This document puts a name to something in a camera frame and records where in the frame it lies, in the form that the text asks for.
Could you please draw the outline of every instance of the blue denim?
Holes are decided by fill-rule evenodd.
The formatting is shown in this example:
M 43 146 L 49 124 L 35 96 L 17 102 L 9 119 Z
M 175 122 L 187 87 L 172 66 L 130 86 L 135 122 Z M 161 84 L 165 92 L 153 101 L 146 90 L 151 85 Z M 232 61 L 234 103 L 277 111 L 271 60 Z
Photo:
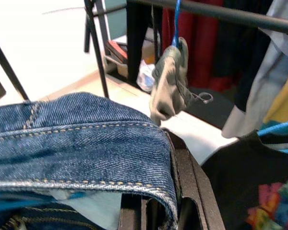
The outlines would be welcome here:
M 89 93 L 0 107 L 0 191 L 51 189 L 150 196 L 166 208 L 163 227 L 177 228 L 167 137 L 142 113 Z

